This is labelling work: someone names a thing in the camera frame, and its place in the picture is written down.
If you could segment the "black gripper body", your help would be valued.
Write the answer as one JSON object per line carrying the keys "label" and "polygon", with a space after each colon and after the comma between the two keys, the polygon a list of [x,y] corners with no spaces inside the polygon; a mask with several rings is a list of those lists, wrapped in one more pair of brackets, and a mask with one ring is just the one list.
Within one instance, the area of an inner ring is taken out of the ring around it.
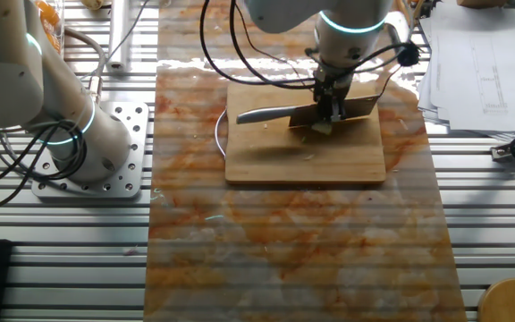
{"label": "black gripper body", "polygon": [[351,74],[330,73],[323,69],[314,72],[314,94],[315,101],[321,101],[323,97],[345,99],[350,91]]}

